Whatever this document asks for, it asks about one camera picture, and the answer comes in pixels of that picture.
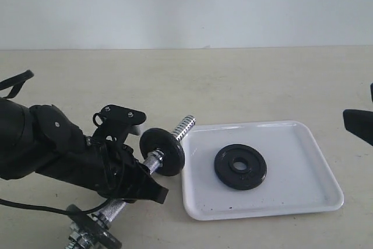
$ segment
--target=white wall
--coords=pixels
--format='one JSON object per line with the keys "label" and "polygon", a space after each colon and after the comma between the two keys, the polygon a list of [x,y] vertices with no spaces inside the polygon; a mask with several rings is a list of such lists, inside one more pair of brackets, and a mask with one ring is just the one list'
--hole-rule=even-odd
{"label": "white wall", "polygon": [[0,0],[0,49],[373,44],[373,0]]}

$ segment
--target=white plastic tray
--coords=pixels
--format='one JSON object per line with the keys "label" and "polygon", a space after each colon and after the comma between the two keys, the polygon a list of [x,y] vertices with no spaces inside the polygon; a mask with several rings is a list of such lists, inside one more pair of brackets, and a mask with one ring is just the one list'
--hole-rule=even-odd
{"label": "white plastic tray", "polygon": [[[240,143],[267,163],[264,182],[248,191],[224,185],[215,174],[218,151]],[[296,121],[197,125],[182,141],[184,206],[197,220],[334,211],[343,193],[311,131]]]}

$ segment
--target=beige table surface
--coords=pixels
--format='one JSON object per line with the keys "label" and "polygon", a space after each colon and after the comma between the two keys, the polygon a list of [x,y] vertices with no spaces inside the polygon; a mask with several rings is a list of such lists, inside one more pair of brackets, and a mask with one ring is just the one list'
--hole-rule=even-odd
{"label": "beige table surface", "polygon": [[[140,201],[114,222],[123,248],[373,248],[373,147],[347,133],[342,111],[373,110],[373,47],[157,51],[1,51],[0,79],[35,77],[14,101],[54,104],[86,134],[110,103],[143,110],[147,127],[297,120],[314,133],[345,196],[329,213],[198,222],[182,205],[180,176],[164,205]],[[129,144],[139,157],[138,138]],[[65,208],[96,206],[94,192],[32,174],[1,181],[0,197]],[[0,248],[64,248],[70,220],[0,206]]]}

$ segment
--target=black weight plate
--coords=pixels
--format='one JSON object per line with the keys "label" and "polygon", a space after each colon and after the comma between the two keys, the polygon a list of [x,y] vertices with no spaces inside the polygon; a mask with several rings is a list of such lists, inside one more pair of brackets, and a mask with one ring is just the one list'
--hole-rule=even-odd
{"label": "black weight plate", "polygon": [[[67,211],[79,212],[81,211],[76,205],[71,204],[67,207]],[[121,249],[122,243],[117,240],[111,233],[106,229],[97,224],[94,220],[89,218],[87,215],[69,215],[69,218],[73,220],[77,226],[85,232],[91,234],[97,239],[97,241],[105,246],[107,249]]]}
{"label": "black weight plate", "polygon": [[161,128],[148,129],[140,138],[141,154],[146,159],[147,154],[156,149],[164,153],[162,167],[159,167],[156,173],[164,176],[179,174],[185,164],[185,154],[175,137]]}
{"label": "black weight plate", "polygon": [[237,190],[259,186],[266,177],[267,164],[255,149],[232,144],[218,152],[214,161],[215,173],[225,185]]}

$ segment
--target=dumbbell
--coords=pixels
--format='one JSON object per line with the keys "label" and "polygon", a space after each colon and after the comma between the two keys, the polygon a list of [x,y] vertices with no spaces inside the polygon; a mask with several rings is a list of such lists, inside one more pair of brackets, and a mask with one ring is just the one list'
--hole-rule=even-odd
{"label": "dumbbell", "polygon": [[[196,119],[188,115],[172,132],[151,128],[142,134],[140,151],[145,159],[143,164],[149,169],[150,174],[157,172],[164,176],[174,176],[180,173],[185,164],[185,154],[180,142],[195,123]],[[121,243],[108,232],[108,229],[125,206],[126,202],[123,200],[113,199],[108,205],[92,214],[91,221],[102,228],[97,231],[100,236],[92,236],[72,223],[73,232],[69,238],[72,242],[65,249],[93,249],[102,241],[107,244],[108,249],[119,249]]]}

